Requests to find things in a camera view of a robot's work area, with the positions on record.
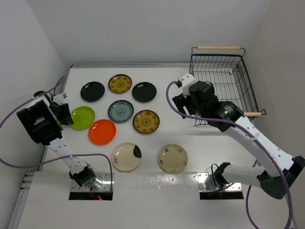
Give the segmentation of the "orange plate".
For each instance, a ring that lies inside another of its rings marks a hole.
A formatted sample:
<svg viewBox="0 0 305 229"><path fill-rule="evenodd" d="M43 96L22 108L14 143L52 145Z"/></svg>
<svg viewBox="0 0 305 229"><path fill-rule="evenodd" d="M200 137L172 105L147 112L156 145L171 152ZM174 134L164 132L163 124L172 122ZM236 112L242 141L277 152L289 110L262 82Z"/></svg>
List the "orange plate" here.
<svg viewBox="0 0 305 229"><path fill-rule="evenodd" d="M106 145L116 136L116 126L108 119L100 119L94 122L88 131L89 139L96 145Z"/></svg>

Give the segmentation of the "lime green plate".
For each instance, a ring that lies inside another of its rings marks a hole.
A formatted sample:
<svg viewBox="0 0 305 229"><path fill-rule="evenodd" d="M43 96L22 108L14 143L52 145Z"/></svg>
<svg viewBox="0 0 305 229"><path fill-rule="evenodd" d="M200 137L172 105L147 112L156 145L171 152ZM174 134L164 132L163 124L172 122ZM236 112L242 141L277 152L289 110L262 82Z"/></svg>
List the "lime green plate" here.
<svg viewBox="0 0 305 229"><path fill-rule="evenodd" d="M95 112L88 106L80 106L72 110L71 117L73 124L70 127L81 131L89 128L94 123Z"/></svg>

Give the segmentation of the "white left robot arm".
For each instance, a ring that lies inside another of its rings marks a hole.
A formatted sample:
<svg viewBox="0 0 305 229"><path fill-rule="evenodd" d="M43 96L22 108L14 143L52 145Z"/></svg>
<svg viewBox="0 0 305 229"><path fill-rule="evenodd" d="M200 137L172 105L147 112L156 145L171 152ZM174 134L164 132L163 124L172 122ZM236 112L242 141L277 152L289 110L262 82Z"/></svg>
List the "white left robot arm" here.
<svg viewBox="0 0 305 229"><path fill-rule="evenodd" d="M55 152L69 168L69 176L80 187L93 188L96 173L73 151L62 135L63 126L73 124L67 103L54 102L49 96L37 94L17 117L30 138Z"/></svg>

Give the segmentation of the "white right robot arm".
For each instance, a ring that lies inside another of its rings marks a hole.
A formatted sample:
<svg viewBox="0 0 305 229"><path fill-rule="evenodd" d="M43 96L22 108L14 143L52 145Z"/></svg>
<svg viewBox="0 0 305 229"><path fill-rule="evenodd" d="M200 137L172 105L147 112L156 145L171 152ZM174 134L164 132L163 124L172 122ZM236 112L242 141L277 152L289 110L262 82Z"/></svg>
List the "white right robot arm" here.
<svg viewBox="0 0 305 229"><path fill-rule="evenodd" d="M203 120L243 146L261 164L259 167L236 166L223 162L212 174L212 188L242 183L261 188L266 194L282 199L305 167L302 156L293 157L264 136L231 101L220 101L214 86L195 80L189 87L173 84L183 93L168 99L169 106L182 118Z"/></svg>

